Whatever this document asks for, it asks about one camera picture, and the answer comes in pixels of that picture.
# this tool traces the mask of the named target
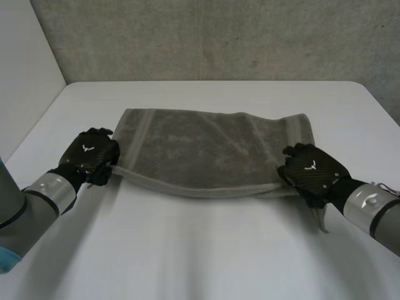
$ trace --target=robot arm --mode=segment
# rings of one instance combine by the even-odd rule
[[[332,203],[343,216],[400,256],[400,199],[373,184],[353,179],[348,170],[313,145],[287,147],[278,174],[322,216]]]
[[[119,146],[106,129],[81,133],[60,165],[20,191],[0,162],[0,274],[10,271],[51,224],[70,210],[83,183],[105,185]]]
[[[359,183],[338,181],[330,198],[341,203],[337,208],[347,220],[400,256],[400,199],[373,184]]]

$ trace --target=white wall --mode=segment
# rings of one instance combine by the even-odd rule
[[[7,161],[65,87],[29,0],[0,0],[0,156]]]

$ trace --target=gray concrete wall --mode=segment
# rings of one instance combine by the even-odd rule
[[[68,83],[349,80],[400,123],[398,0],[31,0]]]

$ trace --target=white table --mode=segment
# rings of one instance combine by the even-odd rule
[[[316,144],[353,177],[400,188],[400,128],[354,82],[74,83],[7,167],[26,186],[78,133],[114,129],[126,108],[306,113]],[[302,201],[193,201],[114,178],[80,192],[0,277],[0,299],[399,299],[400,259],[332,206],[326,225],[328,235]]]

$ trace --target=folded towel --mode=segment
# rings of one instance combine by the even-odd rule
[[[113,139],[114,174],[149,189],[196,198],[295,195],[278,176],[287,145],[313,143],[305,114],[268,120],[221,114],[127,109]]]

